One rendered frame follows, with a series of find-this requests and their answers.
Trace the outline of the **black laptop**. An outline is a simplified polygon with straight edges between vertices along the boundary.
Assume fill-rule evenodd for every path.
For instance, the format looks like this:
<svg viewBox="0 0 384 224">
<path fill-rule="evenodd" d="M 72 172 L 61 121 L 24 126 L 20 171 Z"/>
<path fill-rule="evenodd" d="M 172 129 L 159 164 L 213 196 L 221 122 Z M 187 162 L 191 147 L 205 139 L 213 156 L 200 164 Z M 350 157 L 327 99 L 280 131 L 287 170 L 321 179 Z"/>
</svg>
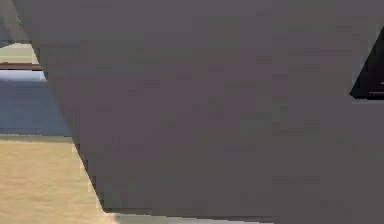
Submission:
<svg viewBox="0 0 384 224">
<path fill-rule="evenodd" d="M 384 100 L 384 26 L 364 62 L 350 95 L 355 99 Z"/>
</svg>

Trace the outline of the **grey table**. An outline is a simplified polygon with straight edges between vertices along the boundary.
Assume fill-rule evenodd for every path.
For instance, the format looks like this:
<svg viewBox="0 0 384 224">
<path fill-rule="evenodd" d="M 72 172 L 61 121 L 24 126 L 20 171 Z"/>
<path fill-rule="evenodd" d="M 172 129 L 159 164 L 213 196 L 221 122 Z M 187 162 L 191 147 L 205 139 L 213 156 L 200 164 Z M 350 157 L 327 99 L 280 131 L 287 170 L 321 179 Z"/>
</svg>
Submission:
<svg viewBox="0 0 384 224">
<path fill-rule="evenodd" d="M 13 0 L 110 212 L 384 224 L 384 0 Z"/>
</svg>

